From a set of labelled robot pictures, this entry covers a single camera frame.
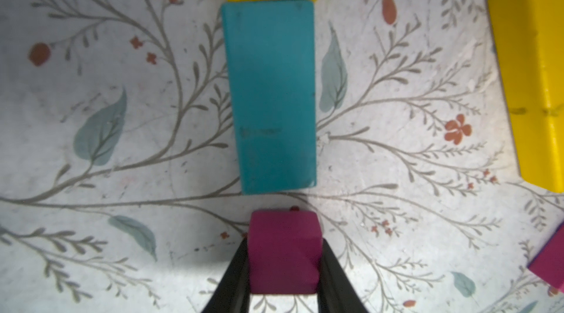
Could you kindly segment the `magenta rectangular block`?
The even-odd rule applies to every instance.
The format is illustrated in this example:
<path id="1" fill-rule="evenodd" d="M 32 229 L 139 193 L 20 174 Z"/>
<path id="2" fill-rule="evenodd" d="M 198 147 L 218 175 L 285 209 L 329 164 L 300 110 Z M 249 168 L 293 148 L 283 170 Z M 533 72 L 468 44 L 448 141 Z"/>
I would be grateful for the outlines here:
<path id="1" fill-rule="evenodd" d="M 563 292 L 563 232 L 561 223 L 527 267 L 559 292 Z"/>

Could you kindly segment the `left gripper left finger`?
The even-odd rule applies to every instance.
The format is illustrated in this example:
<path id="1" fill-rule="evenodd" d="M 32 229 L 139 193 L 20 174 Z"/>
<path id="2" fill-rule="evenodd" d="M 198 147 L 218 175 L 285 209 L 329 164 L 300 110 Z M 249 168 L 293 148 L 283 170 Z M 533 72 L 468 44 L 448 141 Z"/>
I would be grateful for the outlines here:
<path id="1" fill-rule="evenodd" d="M 249 313 L 250 299 L 248 240 L 244 239 L 202 313 Z"/>

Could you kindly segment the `teal rectangular block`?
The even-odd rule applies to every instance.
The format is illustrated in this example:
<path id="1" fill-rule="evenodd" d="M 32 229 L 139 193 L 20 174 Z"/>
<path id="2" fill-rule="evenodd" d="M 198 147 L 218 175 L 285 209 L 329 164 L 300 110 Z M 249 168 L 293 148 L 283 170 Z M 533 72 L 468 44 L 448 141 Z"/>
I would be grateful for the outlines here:
<path id="1" fill-rule="evenodd" d="M 313 187 L 313 2 L 226 2 L 221 14 L 242 192 Z"/>

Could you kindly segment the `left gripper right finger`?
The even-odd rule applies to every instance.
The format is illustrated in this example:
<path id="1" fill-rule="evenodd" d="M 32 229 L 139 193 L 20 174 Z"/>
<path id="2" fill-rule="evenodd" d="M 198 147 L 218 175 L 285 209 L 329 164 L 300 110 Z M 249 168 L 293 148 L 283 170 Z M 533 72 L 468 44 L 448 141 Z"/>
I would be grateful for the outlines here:
<path id="1" fill-rule="evenodd" d="M 323 240 L 317 303 L 319 313 L 368 313 L 327 240 Z"/>

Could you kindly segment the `small magenta cube block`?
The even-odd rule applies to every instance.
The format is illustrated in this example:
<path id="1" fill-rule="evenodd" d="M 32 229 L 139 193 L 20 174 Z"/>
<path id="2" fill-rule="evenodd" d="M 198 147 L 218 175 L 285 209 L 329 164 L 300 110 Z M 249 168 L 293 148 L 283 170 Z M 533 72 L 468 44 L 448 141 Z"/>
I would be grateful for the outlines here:
<path id="1" fill-rule="evenodd" d="M 320 281 L 323 234 L 310 211 L 256 211 L 248 232 L 251 293 L 313 295 Z"/>

